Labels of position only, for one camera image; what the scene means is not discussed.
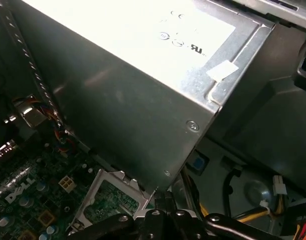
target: metal bracket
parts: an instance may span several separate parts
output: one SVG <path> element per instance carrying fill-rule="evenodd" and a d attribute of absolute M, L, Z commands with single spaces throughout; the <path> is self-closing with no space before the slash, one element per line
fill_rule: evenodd
<path fill-rule="evenodd" d="M 47 85 L 45 84 L 40 71 L 38 70 L 35 60 L 33 59 L 32 54 L 30 53 L 24 38 L 13 18 L 12 12 L 8 5 L 7 0 L 0 0 L 0 18 L 10 35 L 13 43 L 15 44 L 16 48 L 18 49 L 21 56 L 25 63 L 27 64 L 28 68 L 30 69 L 32 79 L 37 87 L 37 90 L 40 94 L 40 97 L 43 99 L 45 103 L 47 103 L 51 109 L 53 110 L 54 115 L 57 117 L 57 120 L 62 123 L 62 119 L 59 115 L 59 111 L 57 110 L 58 107 L 52 100 L 51 96 L 52 93 L 48 90 Z"/>
<path fill-rule="evenodd" d="M 101 184 L 105 180 L 113 184 L 116 188 L 118 188 L 119 190 L 121 190 L 122 192 L 124 192 L 125 194 L 127 194 L 128 196 L 130 196 L 132 199 L 134 199 L 139 203 L 136 212 L 145 209 L 155 193 L 153 192 L 152 195 L 149 195 L 146 192 L 142 192 L 138 186 L 137 180 L 131 179 L 130 181 L 128 181 L 123 171 L 106 172 L 100 169 L 91 187 L 89 188 L 89 191 L 83 203 L 81 204 L 79 210 L 77 211 L 74 220 L 72 221 L 73 227 L 75 226 L 75 222 L 82 223 L 84 225 L 83 227 L 85 228 L 93 225 L 93 223 L 91 223 L 84 215 L 84 211 L 88 206 L 94 203 L 95 195 L 98 192 Z"/>

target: blue component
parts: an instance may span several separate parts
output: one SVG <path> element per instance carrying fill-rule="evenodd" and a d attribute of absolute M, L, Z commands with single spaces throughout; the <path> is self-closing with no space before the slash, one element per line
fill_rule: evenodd
<path fill-rule="evenodd" d="M 196 158 L 193 163 L 193 167 L 196 170 L 201 170 L 204 167 L 204 165 L 205 165 L 205 161 L 201 157 Z"/>

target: screw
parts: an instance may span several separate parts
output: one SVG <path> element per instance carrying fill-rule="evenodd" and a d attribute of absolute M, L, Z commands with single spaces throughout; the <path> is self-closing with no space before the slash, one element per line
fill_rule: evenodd
<path fill-rule="evenodd" d="M 182 216 L 182 215 L 185 214 L 185 212 L 184 212 L 184 211 L 177 211 L 176 214 L 177 214 L 178 216 Z"/>
<path fill-rule="evenodd" d="M 159 215 L 159 214 L 160 214 L 159 211 L 153 211 L 153 212 L 152 212 L 152 215 L 155 215 L 155 216 L 157 216 L 157 215 Z"/>
<path fill-rule="evenodd" d="M 167 171 L 167 170 L 164 171 L 164 174 L 165 174 L 166 176 L 168 176 L 168 177 L 170 177 L 170 175 L 171 175 L 171 174 L 169 173 L 169 171 Z"/>
<path fill-rule="evenodd" d="M 128 217 L 127 216 L 121 216 L 118 220 L 120 222 L 126 222 L 128 220 Z"/>
<path fill-rule="evenodd" d="M 219 216 L 213 216 L 213 217 L 211 217 L 211 220 L 212 220 L 213 222 L 217 222 L 217 221 L 220 220 L 220 218 L 219 218 Z"/>
<path fill-rule="evenodd" d="M 198 132 L 199 131 L 199 126 L 194 121 L 191 121 L 191 120 L 187 121 L 186 125 L 187 125 L 187 127 L 190 131 L 193 131 L 193 132 Z"/>
<path fill-rule="evenodd" d="M 61 137 L 61 138 L 59 139 L 59 142 L 60 142 L 61 144 L 65 144 L 65 143 L 66 143 L 66 139 L 64 139 L 64 138 Z"/>

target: white label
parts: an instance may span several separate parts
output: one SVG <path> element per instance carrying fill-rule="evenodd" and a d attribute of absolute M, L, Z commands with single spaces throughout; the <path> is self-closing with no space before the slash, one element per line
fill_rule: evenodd
<path fill-rule="evenodd" d="M 220 82 L 224 78 L 227 78 L 230 74 L 235 72 L 238 67 L 231 63 L 228 60 L 225 60 L 221 64 L 218 64 L 216 67 L 213 67 L 209 71 L 207 71 L 207 75 L 210 76 L 213 80 Z"/>
<path fill-rule="evenodd" d="M 18 195 L 21 195 L 25 189 L 28 189 L 28 187 L 31 186 L 31 185 L 35 182 L 34 179 L 31 180 L 29 177 L 27 177 L 26 181 L 27 181 L 27 184 L 25 184 L 24 182 L 22 182 L 21 185 L 20 185 L 19 187 L 16 187 L 16 188 L 14 189 L 14 192 L 12 192 L 12 193 L 10 193 L 9 195 L 6 196 L 5 200 L 6 200 L 9 204 L 12 203 L 12 202 L 14 202 L 15 199 L 16 199 L 16 197 L 17 197 Z"/>
<path fill-rule="evenodd" d="M 227 40 L 235 27 L 199 11 L 170 10 L 160 19 L 158 30 L 162 40 L 192 56 L 203 56 L 205 64 Z"/>

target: white connector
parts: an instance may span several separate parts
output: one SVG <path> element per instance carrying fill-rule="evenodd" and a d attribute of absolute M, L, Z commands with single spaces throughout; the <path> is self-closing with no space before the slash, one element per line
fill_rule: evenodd
<path fill-rule="evenodd" d="M 283 182 L 283 177 L 275 175 L 273 177 L 273 191 L 274 195 L 287 195 L 286 185 Z"/>
<path fill-rule="evenodd" d="M 64 188 L 64 190 L 67 192 L 67 193 L 70 193 L 75 187 L 76 187 L 76 184 L 73 182 L 73 180 L 68 177 L 68 176 L 65 176 L 62 178 L 61 181 L 59 181 L 58 183 L 62 188 Z"/>
<path fill-rule="evenodd" d="M 267 209 L 267 215 L 269 215 L 271 213 L 271 209 L 268 207 L 268 202 L 264 199 L 261 200 L 261 202 L 259 203 L 260 206 L 262 206 L 263 208 Z"/>

